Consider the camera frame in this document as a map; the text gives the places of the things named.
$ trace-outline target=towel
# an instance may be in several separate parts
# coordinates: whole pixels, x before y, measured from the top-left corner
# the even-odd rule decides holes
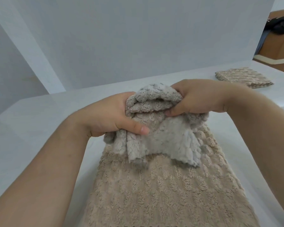
[[[107,145],[80,226],[260,227],[209,128],[194,134],[201,145],[197,168],[158,154],[137,170]]]
[[[208,118],[208,113],[184,113],[167,117],[164,110],[179,103],[182,96],[164,84],[150,84],[141,88],[126,101],[125,114],[150,128],[147,136],[136,135],[120,129],[104,136],[107,144],[113,144],[113,152],[128,156],[138,168],[147,168],[146,156],[163,153],[171,159],[199,166],[201,149],[193,130]]]
[[[226,71],[216,72],[216,78],[232,83],[242,83],[250,88],[268,87],[273,85],[273,83],[261,73],[247,67],[231,68]]]

